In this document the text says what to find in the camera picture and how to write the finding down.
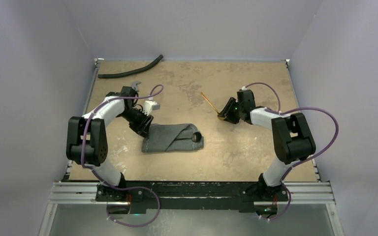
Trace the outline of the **grey cloth napkin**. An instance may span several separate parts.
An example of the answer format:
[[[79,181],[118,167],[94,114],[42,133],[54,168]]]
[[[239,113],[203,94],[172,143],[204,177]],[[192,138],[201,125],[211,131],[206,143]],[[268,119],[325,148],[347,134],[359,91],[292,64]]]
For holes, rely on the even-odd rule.
[[[199,143],[191,140],[194,132],[200,132],[192,123],[152,124],[149,136],[143,139],[143,153],[190,152],[203,149],[204,138]]]

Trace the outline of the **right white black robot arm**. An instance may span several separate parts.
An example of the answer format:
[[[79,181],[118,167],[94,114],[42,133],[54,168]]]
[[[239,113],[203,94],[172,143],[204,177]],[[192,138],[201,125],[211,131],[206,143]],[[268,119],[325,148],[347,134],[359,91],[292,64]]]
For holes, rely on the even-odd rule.
[[[232,124],[242,120],[272,132],[276,157],[270,167],[260,174],[258,181],[243,191],[247,196],[271,200],[281,191],[292,167],[315,153],[315,141],[302,113],[283,115],[257,106],[250,89],[237,91],[237,97],[229,98],[217,117]]]

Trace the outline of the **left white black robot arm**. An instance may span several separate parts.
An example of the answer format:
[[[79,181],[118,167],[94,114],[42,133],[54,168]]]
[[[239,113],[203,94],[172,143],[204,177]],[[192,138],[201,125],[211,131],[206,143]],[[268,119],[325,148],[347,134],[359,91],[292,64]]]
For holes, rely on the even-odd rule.
[[[124,118],[137,135],[147,138],[153,116],[149,109],[136,108],[138,92],[124,86],[120,92],[109,92],[104,100],[87,114],[71,117],[68,121],[66,156],[68,160],[90,170],[99,180],[99,197],[114,201],[132,197],[134,187],[127,187],[124,174],[107,160],[106,128],[115,118]]]

